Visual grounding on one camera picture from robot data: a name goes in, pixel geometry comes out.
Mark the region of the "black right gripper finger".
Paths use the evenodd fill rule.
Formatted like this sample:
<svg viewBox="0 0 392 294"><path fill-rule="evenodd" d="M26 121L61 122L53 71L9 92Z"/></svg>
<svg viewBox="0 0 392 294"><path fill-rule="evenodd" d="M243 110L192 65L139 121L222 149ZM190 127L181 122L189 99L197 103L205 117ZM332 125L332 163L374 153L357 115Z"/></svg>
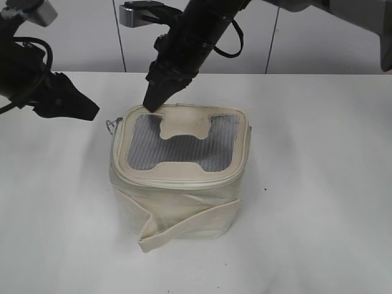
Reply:
<svg viewBox="0 0 392 294"><path fill-rule="evenodd" d="M143 100L143 106L149 112L155 112L163 106L172 95L180 90L181 84L173 80L165 81L160 85L150 81Z"/></svg>

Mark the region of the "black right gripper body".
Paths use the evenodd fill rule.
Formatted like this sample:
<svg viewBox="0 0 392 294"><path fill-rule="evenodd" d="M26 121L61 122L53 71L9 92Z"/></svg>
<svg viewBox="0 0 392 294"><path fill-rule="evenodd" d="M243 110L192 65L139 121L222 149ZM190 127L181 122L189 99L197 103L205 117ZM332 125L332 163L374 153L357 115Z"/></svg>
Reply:
<svg viewBox="0 0 392 294"><path fill-rule="evenodd" d="M147 91L155 91L164 88L181 91L188 87L199 73L200 61L185 62L184 64L174 64L155 60L149 66L146 76L148 81Z"/></svg>

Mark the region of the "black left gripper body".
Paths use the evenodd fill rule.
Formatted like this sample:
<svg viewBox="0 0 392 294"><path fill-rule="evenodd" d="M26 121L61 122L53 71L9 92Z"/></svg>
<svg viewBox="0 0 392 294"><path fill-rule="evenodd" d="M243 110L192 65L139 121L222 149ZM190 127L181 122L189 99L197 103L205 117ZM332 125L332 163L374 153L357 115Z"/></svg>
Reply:
<svg viewBox="0 0 392 294"><path fill-rule="evenodd" d="M59 118L56 116L56 98L59 84L62 81L71 81L64 73L55 72L49 74L46 80L34 92L29 106L42 118Z"/></svg>

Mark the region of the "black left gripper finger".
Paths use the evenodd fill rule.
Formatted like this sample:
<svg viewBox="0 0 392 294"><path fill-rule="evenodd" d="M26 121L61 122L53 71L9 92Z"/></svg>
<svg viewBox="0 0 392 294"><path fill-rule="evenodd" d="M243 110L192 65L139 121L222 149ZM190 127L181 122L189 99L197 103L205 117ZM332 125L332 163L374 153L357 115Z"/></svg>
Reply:
<svg viewBox="0 0 392 294"><path fill-rule="evenodd" d="M91 99L82 94L71 81L59 84L56 98L56 116L93 121L100 108Z"/></svg>

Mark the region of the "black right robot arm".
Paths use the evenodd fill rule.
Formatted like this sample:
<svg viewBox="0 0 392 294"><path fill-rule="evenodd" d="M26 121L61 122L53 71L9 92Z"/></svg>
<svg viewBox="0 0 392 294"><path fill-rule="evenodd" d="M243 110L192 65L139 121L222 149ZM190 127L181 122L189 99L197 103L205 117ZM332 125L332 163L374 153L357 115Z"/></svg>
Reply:
<svg viewBox="0 0 392 294"><path fill-rule="evenodd" d="M143 106L154 113L172 95L186 88L198 74L218 40L248 1L189 1L184 11L165 5L149 7L158 20L169 25L154 44L158 55L146 76Z"/></svg>

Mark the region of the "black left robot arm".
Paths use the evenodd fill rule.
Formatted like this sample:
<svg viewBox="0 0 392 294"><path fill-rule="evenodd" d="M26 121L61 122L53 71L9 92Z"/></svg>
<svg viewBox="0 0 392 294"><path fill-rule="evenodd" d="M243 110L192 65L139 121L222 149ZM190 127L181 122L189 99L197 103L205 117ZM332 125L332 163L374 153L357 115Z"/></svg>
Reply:
<svg viewBox="0 0 392 294"><path fill-rule="evenodd" d="M21 11L1 11L1 95L9 104L1 113L29 106L42 118L93 121L99 106L61 72L52 72L53 51L44 40L16 37L26 21Z"/></svg>

